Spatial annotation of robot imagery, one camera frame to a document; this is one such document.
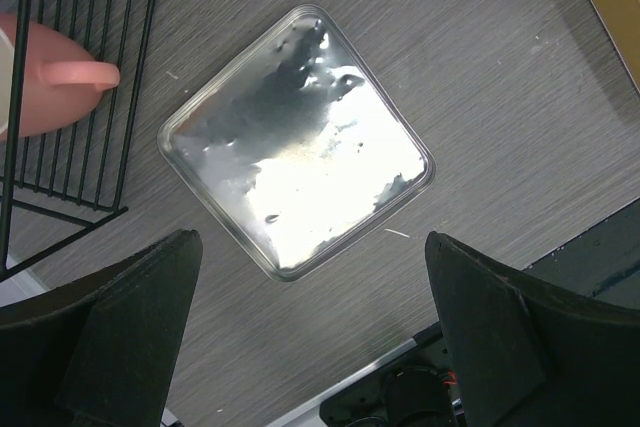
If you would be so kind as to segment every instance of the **metal baking tray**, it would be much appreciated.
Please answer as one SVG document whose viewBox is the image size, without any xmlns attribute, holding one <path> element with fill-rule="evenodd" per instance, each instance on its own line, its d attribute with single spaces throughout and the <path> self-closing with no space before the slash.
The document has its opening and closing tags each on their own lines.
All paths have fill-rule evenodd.
<svg viewBox="0 0 640 427">
<path fill-rule="evenodd" d="M 158 145 L 271 278 L 297 280 L 398 211 L 435 164 L 329 15 L 300 6 L 162 126 Z"/>
</svg>

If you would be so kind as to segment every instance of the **pink plastic object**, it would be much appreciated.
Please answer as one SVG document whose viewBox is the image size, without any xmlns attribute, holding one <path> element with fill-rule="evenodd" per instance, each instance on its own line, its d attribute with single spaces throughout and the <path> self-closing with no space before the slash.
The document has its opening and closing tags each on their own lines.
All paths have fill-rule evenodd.
<svg viewBox="0 0 640 427">
<path fill-rule="evenodd" d="M 6 139 L 17 19 L 0 14 L 0 140 Z M 91 112 L 102 92 L 120 83 L 118 68 L 98 62 L 72 40 L 31 22 L 20 137 L 57 130 Z"/>
</svg>

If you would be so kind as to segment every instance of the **red wire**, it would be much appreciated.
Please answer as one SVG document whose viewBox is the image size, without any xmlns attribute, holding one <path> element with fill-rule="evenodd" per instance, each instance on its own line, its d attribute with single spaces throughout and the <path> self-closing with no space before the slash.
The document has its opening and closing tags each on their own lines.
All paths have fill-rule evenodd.
<svg viewBox="0 0 640 427">
<path fill-rule="evenodd" d="M 448 373 L 449 373 L 449 377 L 451 377 L 451 380 L 445 380 L 444 381 L 445 385 L 456 385 L 458 383 L 456 374 L 451 370 Z"/>
</svg>

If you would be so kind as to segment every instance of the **pink handle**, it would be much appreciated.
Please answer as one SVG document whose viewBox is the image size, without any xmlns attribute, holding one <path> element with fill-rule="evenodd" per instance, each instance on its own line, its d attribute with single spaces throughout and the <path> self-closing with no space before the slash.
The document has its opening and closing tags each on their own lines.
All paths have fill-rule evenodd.
<svg viewBox="0 0 640 427">
<path fill-rule="evenodd" d="M 93 84 L 100 92 L 120 83 L 120 71 L 115 65 L 95 60 L 43 62 L 39 74 L 48 85 Z"/>
</svg>

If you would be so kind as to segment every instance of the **countertop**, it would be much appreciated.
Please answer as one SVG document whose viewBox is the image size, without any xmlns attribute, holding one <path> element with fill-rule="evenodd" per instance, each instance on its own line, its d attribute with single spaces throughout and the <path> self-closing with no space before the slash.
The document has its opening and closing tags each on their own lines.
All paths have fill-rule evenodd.
<svg viewBox="0 0 640 427">
<path fill-rule="evenodd" d="M 343 28 L 437 173 L 385 225 L 282 284 L 191 194 L 156 134 L 302 3 Z M 429 231 L 523 268 L 637 197 L 640 101 L 588 0 L 158 0 L 127 175 L 130 212 L 36 273 L 60 285 L 197 229 L 205 255 L 168 407 L 189 427 L 258 427 L 436 322 Z M 18 248 L 57 232 L 16 222 Z"/>
</svg>

